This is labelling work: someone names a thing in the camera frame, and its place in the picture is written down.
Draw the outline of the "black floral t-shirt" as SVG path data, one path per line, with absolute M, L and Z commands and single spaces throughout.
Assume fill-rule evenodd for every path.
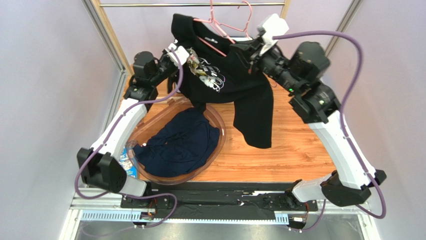
M 179 91 L 200 112 L 207 103 L 233 103 L 233 126 L 245 142 L 259 149 L 271 148 L 274 96 L 266 76 L 249 74 L 230 49 L 231 41 L 192 16 L 175 13 L 171 33 L 189 52 Z

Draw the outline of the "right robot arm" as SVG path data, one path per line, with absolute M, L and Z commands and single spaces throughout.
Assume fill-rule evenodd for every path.
M 317 42 L 302 42 L 291 58 L 275 47 L 263 51 L 261 40 L 232 44 L 230 49 L 248 67 L 261 72 L 288 91 L 293 111 L 318 136 L 335 170 L 313 180 L 295 181 L 285 191 L 290 208 L 326 199 L 339 207 L 359 206 L 371 196 L 371 188 L 386 179 L 383 170 L 367 162 L 342 117 L 334 91 L 321 81 L 330 61 Z

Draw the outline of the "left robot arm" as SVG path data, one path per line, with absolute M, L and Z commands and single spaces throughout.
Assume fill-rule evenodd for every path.
M 74 188 L 80 198 L 94 200 L 107 194 L 146 198 L 147 182 L 127 175 L 119 159 L 133 130 L 148 113 L 147 106 L 166 101 L 178 91 L 183 81 L 181 77 L 176 88 L 163 98 L 157 97 L 156 86 L 176 73 L 182 74 L 188 56 L 182 47 L 165 49 L 155 73 L 137 80 L 136 85 L 129 85 L 124 100 L 103 134 L 91 147 L 82 147 L 77 152 L 79 170 Z

